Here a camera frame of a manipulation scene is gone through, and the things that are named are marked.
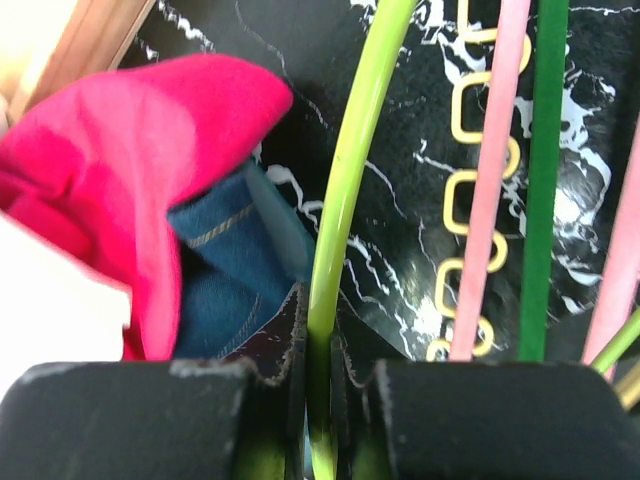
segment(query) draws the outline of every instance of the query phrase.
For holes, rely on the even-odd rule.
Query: white surface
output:
[[[29,367],[117,361],[130,292],[0,214],[0,401]]]

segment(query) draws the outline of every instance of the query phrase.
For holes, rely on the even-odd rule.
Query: blue denim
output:
[[[174,357],[225,356],[311,278],[313,240],[254,161],[167,217],[184,244]]]

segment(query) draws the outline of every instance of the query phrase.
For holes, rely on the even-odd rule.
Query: pink stick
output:
[[[449,359],[471,360],[491,255],[531,0],[502,0]]]
[[[582,362],[589,364],[629,318],[640,270],[640,119],[613,224]],[[611,380],[613,368],[606,377]]]

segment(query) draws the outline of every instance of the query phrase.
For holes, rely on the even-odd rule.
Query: magenta cloth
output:
[[[130,285],[123,358],[168,359],[182,282],[167,210],[246,160],[291,102],[275,75],[223,55],[87,77],[3,137],[0,208]]]

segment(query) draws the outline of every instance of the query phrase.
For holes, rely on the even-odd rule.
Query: gold chain pattern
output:
[[[467,43],[495,42],[498,33],[497,28],[484,30],[471,30],[469,28],[469,0],[458,1],[457,29],[460,37]],[[522,60],[520,61],[520,73],[522,73],[529,64],[531,49],[531,39],[527,35],[525,37]],[[484,85],[485,83],[489,83],[490,79],[490,71],[471,72],[461,77],[453,87],[453,95],[451,99],[451,133],[453,138],[462,144],[473,145],[480,144],[482,142],[482,132],[471,132],[462,128],[462,95],[465,89],[474,85]],[[503,179],[511,177],[511,175],[513,175],[518,169],[518,165],[520,163],[520,146],[513,137],[509,137],[508,151],[509,157],[504,174],[502,175]],[[469,234],[469,225],[458,223],[453,219],[453,201],[456,187],[458,184],[463,182],[475,182],[477,178],[477,170],[458,170],[447,179],[444,191],[442,219],[445,228],[454,235]],[[493,233],[493,243],[496,246],[496,253],[495,256],[489,260],[489,266],[487,268],[489,273],[495,273],[500,270],[507,259],[507,254],[509,253],[507,240],[500,232],[495,231]],[[455,309],[445,305],[444,292],[447,275],[452,270],[461,271],[463,266],[463,259],[456,257],[445,259],[438,267],[434,292],[435,307],[438,313],[445,317],[455,318],[456,316]],[[478,327],[482,330],[484,335],[480,343],[474,346],[473,355],[475,357],[482,357],[491,351],[495,332],[489,320],[482,316],[478,321]],[[438,338],[433,340],[427,347],[427,361],[436,360],[438,353],[442,350],[445,350],[448,353],[450,347],[451,342],[447,339]]]

